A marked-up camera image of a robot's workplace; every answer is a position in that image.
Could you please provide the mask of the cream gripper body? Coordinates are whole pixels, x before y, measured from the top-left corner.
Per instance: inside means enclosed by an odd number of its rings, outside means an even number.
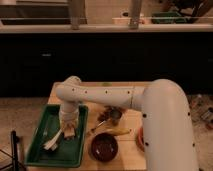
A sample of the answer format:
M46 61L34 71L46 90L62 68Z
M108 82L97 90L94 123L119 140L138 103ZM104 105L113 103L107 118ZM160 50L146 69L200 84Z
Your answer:
M65 130L67 127L72 127L73 129L76 129L78 127L78 118L61 117L60 126L62 130Z

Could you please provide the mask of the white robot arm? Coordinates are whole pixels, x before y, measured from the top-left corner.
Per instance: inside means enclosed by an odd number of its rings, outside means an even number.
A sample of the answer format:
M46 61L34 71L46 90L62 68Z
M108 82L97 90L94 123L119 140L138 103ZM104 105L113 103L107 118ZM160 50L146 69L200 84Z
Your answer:
M183 89L168 79L147 86L84 86L71 76L56 87L60 113L71 114L80 101L142 114L147 171L199 171L189 103Z

